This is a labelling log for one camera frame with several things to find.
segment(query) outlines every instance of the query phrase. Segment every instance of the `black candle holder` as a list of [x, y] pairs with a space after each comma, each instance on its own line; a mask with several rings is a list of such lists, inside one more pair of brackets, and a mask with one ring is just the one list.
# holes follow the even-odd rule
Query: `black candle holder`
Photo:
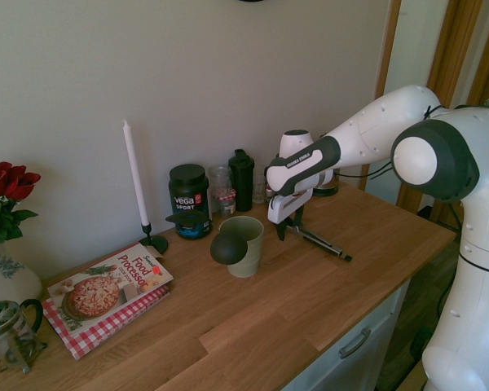
[[159, 254], [162, 254], [165, 252], [165, 250], [169, 247], [169, 242], [162, 237], [162, 236], [150, 236], [150, 233], [152, 232], [152, 226], [150, 225], [150, 222], [148, 223], [147, 226], [141, 226], [143, 229], [143, 233], [147, 236], [146, 238], [141, 239], [139, 242], [143, 246], [153, 246]]

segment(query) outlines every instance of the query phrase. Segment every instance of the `small jar with red lid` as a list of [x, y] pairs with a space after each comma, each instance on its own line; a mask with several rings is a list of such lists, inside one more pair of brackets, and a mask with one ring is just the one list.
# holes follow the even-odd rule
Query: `small jar with red lid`
[[236, 189], [220, 191], [214, 194], [222, 218], [229, 218], [236, 211]]

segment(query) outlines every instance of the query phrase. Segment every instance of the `drawer handle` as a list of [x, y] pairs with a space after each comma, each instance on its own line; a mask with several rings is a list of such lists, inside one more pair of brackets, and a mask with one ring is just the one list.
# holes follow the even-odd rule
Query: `drawer handle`
[[360, 346], [364, 345], [364, 342], [366, 342], [368, 340], [369, 335], [371, 333], [372, 333], [372, 331], [369, 328], [367, 328], [367, 327], [363, 328], [362, 331], [360, 332], [360, 334], [363, 336], [362, 340], [360, 340], [357, 345], [355, 345], [350, 350], [347, 350], [346, 347], [339, 350], [339, 353], [341, 354], [341, 360], [343, 360], [344, 358], [348, 357], [349, 355], [355, 353], [355, 351], [357, 351], [357, 349], [360, 348]]

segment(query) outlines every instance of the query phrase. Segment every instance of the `wooden countertop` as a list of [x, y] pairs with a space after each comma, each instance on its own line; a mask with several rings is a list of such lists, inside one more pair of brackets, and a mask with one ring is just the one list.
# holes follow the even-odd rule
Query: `wooden countertop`
[[350, 263], [292, 234], [277, 239], [266, 205], [243, 214], [265, 224], [257, 274], [238, 279], [212, 260], [217, 229], [198, 240], [168, 230], [169, 297], [79, 361], [44, 319], [49, 347], [29, 374], [0, 373], [0, 391], [281, 389], [455, 236], [344, 183], [307, 203], [303, 221]]

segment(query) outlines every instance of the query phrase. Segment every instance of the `white vase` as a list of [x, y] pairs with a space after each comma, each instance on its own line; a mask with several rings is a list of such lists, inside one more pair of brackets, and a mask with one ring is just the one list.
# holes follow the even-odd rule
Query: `white vase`
[[42, 282], [21, 261], [13, 258], [7, 242], [0, 244], [0, 301], [10, 300], [21, 304], [26, 299], [40, 299]]

